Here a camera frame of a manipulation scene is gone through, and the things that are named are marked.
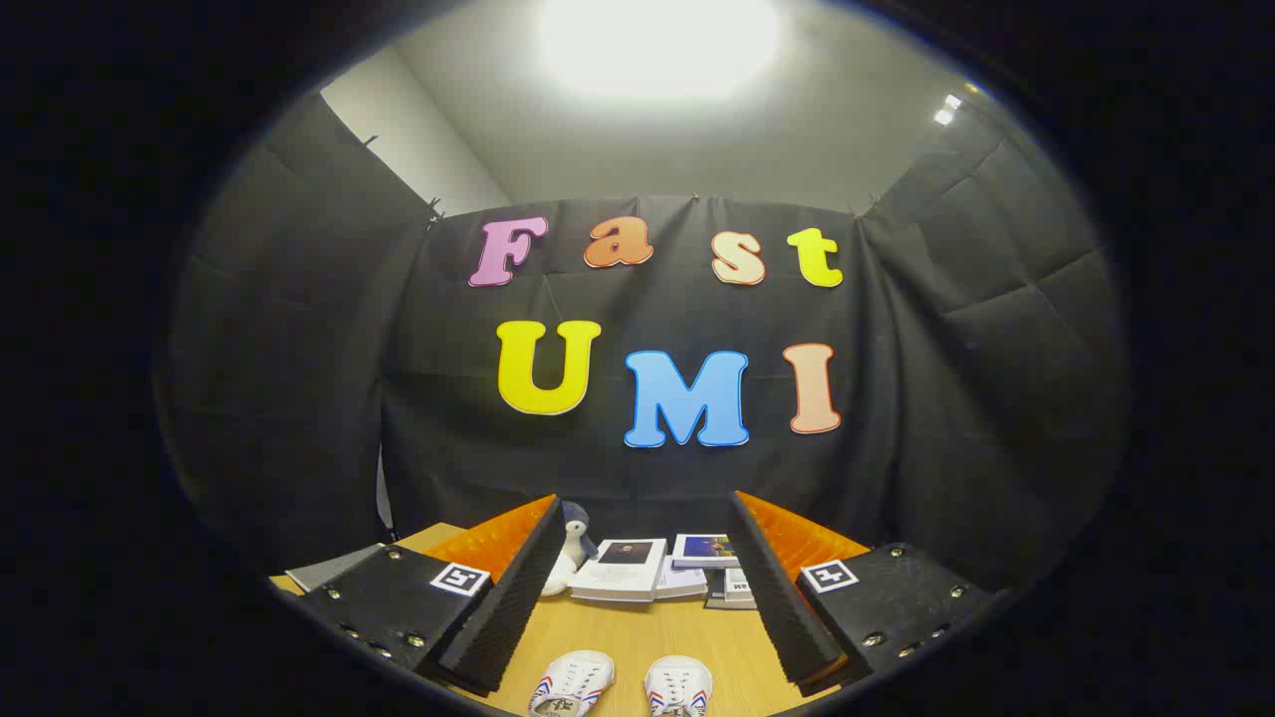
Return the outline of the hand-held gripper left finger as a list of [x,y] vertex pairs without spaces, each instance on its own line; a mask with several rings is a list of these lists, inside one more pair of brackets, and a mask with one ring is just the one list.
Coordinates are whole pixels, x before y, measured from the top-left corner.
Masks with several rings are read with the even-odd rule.
[[297,598],[382,662],[482,697],[497,690],[565,538],[556,495],[426,551],[386,545]]

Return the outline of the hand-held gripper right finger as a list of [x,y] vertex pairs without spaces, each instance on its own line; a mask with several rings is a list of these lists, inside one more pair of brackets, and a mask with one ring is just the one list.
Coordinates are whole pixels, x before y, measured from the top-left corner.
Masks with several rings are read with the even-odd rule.
[[785,677],[802,694],[919,661],[979,621],[997,591],[907,542],[866,549],[747,492],[727,536]]

